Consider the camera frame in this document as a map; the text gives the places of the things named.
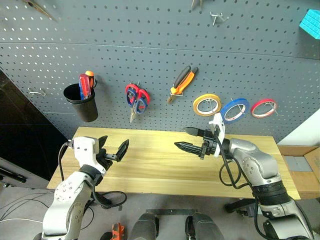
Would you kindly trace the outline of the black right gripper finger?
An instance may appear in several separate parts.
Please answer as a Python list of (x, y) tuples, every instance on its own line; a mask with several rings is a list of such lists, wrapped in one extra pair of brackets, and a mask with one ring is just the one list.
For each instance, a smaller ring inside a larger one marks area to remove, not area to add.
[(205, 134), (205, 131), (196, 127), (184, 127), (183, 130), (192, 136), (196, 137), (203, 137)]
[(196, 146), (185, 141), (175, 142), (174, 145), (187, 153), (200, 155), (202, 152), (202, 148), (200, 146)]

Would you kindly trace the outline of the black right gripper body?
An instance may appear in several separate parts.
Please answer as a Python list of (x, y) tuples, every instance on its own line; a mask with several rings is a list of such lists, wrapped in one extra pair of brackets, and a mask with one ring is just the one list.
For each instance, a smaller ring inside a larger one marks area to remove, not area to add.
[(203, 143), (201, 146), (201, 151), (199, 154), (199, 157), (203, 160), (205, 155), (211, 155), (214, 154), (216, 151), (216, 148), (218, 146), (218, 136), (219, 136), (220, 130), (214, 129), (213, 132), (211, 130), (199, 130), (199, 136), (203, 138)]

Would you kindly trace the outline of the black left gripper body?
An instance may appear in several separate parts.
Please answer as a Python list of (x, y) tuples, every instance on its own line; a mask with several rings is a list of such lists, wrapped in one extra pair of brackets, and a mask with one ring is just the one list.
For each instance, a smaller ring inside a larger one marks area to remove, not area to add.
[(119, 161), (119, 158), (116, 154), (109, 154), (106, 149), (101, 148), (96, 155), (96, 160), (107, 171), (112, 166), (113, 162)]

